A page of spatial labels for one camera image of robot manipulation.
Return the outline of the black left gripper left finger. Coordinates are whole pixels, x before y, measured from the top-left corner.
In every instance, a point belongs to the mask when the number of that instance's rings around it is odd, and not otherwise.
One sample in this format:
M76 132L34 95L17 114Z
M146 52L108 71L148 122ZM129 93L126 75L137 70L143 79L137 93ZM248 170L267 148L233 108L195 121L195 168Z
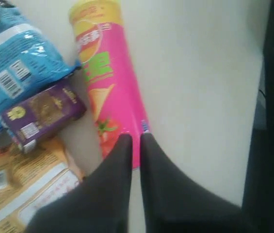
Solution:
M119 136L99 167L63 197L42 207L27 233L126 233L132 175L132 138Z

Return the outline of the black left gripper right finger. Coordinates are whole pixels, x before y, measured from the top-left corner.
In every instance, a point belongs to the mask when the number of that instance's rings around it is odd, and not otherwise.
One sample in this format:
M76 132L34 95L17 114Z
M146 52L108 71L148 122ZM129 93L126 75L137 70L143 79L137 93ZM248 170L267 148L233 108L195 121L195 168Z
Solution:
M154 136L141 135L140 175L148 233L249 233L239 206L186 176Z

